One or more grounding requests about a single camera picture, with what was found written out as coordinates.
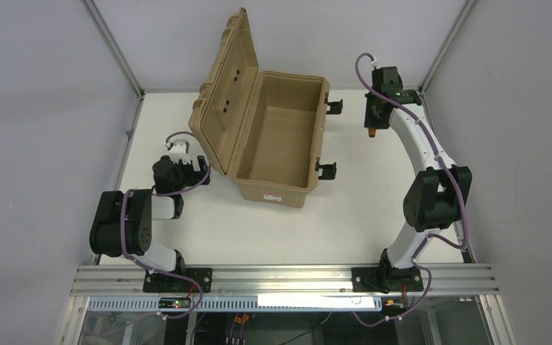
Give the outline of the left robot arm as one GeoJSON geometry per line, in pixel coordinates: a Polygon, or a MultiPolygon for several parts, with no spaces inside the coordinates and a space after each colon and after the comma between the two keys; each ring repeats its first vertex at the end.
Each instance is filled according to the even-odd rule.
{"type": "Polygon", "coordinates": [[[183,194],[210,183],[211,166],[203,155],[192,160],[162,156],[152,166],[154,185],[148,189],[104,191],[89,234],[91,251],[107,257],[123,257],[149,272],[184,275],[183,255],[153,238],[157,221],[179,219],[183,194]]]}

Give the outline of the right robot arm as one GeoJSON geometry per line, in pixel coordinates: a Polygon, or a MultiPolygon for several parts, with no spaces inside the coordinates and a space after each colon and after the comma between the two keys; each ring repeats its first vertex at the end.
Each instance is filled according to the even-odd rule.
{"type": "Polygon", "coordinates": [[[374,68],[366,94],[364,127],[370,137],[392,129],[402,142],[415,179],[402,202],[405,223],[397,238],[384,249],[377,267],[354,268],[356,292],[421,291],[417,259],[441,231],[462,220],[472,172],[457,165],[426,124],[422,101],[405,89],[395,66],[374,68]]]}

